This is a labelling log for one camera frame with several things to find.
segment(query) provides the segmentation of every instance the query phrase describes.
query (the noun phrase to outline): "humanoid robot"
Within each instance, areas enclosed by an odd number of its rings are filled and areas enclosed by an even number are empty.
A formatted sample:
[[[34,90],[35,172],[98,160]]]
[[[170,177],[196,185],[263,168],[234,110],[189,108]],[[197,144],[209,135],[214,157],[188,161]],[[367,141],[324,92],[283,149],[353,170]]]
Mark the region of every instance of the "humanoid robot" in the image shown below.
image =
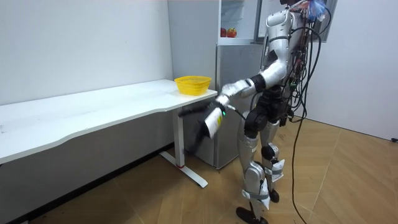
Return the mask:
[[[272,140],[279,126],[293,116],[292,92],[303,81],[306,69],[308,41],[314,30],[299,4],[309,1],[283,1],[288,6],[267,18],[267,40],[264,41],[263,67],[258,75],[225,85],[216,100],[203,108],[182,111],[180,116],[205,110],[200,122],[195,144],[206,136],[212,138],[235,98],[245,98],[262,93],[256,107],[243,114],[238,130],[238,152],[244,173],[243,195],[249,200],[250,210],[237,208],[236,214],[250,224],[264,224],[262,206],[270,201],[277,203],[279,195],[274,183],[283,176],[284,161],[279,161],[279,149]],[[258,133],[261,135],[262,161],[254,161],[258,150]]]

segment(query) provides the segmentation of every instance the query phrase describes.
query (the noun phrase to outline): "parquet floor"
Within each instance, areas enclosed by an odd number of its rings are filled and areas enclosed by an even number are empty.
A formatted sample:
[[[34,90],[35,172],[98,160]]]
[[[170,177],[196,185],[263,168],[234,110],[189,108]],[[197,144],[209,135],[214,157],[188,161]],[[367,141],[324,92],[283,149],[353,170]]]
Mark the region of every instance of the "parquet floor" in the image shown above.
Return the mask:
[[[274,139],[286,165],[280,202],[264,211],[270,224],[302,223],[291,201],[296,130],[288,124]],[[295,198],[308,223],[398,223],[398,144],[305,120],[296,156]],[[205,189],[157,156],[31,223],[243,223],[235,215],[237,206],[248,208],[239,160],[215,170],[188,156],[187,165],[208,181]]]

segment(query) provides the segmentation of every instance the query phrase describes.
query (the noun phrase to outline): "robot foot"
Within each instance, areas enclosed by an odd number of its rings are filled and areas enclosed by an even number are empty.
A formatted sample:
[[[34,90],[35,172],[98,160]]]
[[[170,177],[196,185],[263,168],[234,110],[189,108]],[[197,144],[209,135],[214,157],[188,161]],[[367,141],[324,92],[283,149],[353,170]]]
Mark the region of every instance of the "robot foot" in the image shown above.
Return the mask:
[[[252,213],[252,211],[247,210],[245,208],[242,207],[238,207],[236,209],[236,214],[237,216],[242,219],[243,221],[245,221],[248,224],[268,224],[267,220],[265,218],[261,217],[260,221],[257,221],[254,218],[254,215]]]
[[[276,192],[276,190],[272,190],[272,192],[269,194],[269,197],[271,198],[271,202],[278,203],[279,202],[279,194]]]

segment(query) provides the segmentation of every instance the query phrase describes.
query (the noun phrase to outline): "red apple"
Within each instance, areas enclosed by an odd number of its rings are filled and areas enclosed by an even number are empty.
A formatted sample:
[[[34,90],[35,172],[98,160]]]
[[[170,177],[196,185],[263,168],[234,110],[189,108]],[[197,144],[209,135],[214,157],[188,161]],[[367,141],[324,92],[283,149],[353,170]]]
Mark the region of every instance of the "red apple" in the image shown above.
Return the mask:
[[[226,32],[227,37],[236,37],[236,29],[235,28],[229,28],[228,31]]]
[[[225,28],[221,28],[220,36],[221,37],[226,37],[226,29]]]

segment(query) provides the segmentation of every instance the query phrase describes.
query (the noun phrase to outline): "white table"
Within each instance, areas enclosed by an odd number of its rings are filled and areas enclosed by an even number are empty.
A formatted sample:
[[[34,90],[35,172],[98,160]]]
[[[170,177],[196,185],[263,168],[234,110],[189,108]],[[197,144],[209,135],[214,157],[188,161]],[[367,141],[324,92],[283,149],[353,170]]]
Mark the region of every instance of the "white table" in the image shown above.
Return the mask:
[[[160,153],[200,186],[207,182],[184,163],[183,106],[201,96],[178,92],[175,82],[157,80],[0,106],[0,164],[58,146],[69,139],[148,114],[173,110],[175,155]]]

